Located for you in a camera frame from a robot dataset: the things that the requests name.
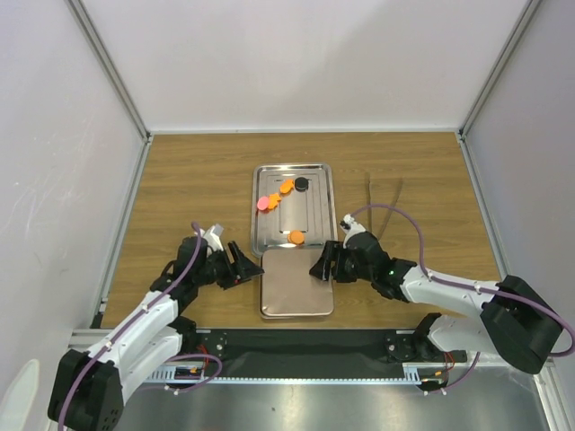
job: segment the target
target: orange object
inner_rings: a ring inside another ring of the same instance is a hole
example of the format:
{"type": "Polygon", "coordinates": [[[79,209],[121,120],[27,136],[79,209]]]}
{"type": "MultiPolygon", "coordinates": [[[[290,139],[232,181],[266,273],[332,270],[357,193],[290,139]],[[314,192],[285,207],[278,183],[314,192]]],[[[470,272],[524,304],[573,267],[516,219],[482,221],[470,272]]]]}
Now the orange object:
{"type": "Polygon", "coordinates": [[[281,197],[279,196],[279,193],[273,193],[270,195],[270,202],[268,204],[268,209],[274,209],[275,207],[277,207],[279,205],[279,201],[281,200],[281,197]]]}
{"type": "Polygon", "coordinates": [[[302,245],[305,242],[305,236],[301,231],[291,231],[287,236],[287,240],[292,244],[302,245]]]}
{"type": "Polygon", "coordinates": [[[281,186],[279,186],[279,192],[282,195],[288,194],[294,188],[294,184],[293,180],[285,180],[281,183],[281,186]]]}

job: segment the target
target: wooden surface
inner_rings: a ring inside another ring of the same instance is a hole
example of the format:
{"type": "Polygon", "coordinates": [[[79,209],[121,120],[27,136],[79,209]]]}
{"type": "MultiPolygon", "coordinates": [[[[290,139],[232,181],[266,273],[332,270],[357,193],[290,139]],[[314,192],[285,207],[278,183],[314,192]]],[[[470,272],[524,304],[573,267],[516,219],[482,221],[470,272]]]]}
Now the wooden surface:
{"type": "MultiPolygon", "coordinates": [[[[265,163],[324,162],[332,167],[338,220],[367,203],[390,202],[400,178],[397,206],[421,225],[426,264],[437,271],[498,279],[463,156],[451,133],[345,133],[156,136],[139,187],[103,327],[125,318],[164,265],[175,257],[190,221],[225,227],[224,240],[251,255],[252,176],[265,163]]],[[[374,231],[385,219],[375,209],[374,231]]],[[[359,217],[367,223],[367,215],[359,217]]],[[[417,259],[411,225],[393,214],[382,238],[391,256],[417,259]]],[[[335,311],[317,321],[266,321],[259,313],[257,282],[227,291],[200,289],[185,316],[203,327],[410,328],[425,304],[389,301],[368,283],[335,285],[335,311]]]]}

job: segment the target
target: white wall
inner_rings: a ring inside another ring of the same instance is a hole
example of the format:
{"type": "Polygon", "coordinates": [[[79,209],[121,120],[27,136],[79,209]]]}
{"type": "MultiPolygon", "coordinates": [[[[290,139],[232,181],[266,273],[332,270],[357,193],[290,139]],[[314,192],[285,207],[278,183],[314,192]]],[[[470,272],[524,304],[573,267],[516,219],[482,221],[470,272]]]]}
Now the white wall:
{"type": "Polygon", "coordinates": [[[44,429],[58,359],[90,323],[141,145],[66,2],[3,1],[0,397],[38,358],[26,429],[44,429]]]}
{"type": "Polygon", "coordinates": [[[526,0],[85,0],[156,131],[458,128],[526,0]]]}
{"type": "MultiPolygon", "coordinates": [[[[543,2],[468,142],[510,270],[575,325],[573,16],[543,2]]],[[[557,362],[575,406],[575,357],[557,362]]]]}

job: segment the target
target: metal tray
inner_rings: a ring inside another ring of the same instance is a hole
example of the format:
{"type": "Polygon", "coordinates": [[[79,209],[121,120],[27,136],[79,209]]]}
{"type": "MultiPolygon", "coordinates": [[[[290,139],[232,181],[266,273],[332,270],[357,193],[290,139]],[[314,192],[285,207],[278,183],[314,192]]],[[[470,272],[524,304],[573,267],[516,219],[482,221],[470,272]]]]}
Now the metal tray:
{"type": "Polygon", "coordinates": [[[319,317],[333,312],[332,280],[309,275],[321,249],[274,249],[261,257],[261,316],[264,319],[319,317]]]}
{"type": "Polygon", "coordinates": [[[304,233],[304,248],[319,248],[326,241],[337,239],[332,170],[327,164],[266,164],[253,172],[253,254],[261,257],[269,249],[295,247],[288,242],[288,234],[293,230],[304,233]],[[269,213],[258,213],[259,198],[278,193],[284,180],[298,177],[309,181],[306,191],[292,190],[282,197],[278,208],[269,213]]]}

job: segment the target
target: pink disc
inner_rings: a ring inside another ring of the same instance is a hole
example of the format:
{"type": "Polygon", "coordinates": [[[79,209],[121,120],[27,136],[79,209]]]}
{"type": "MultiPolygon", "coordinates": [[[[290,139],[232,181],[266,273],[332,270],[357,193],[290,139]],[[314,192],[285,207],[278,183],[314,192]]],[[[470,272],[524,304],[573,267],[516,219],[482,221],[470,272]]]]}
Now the pink disc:
{"type": "Polygon", "coordinates": [[[256,205],[256,207],[260,211],[265,211],[266,209],[268,209],[269,204],[270,204],[270,198],[268,198],[267,196],[262,196],[260,200],[258,200],[258,205],[256,205]]]}

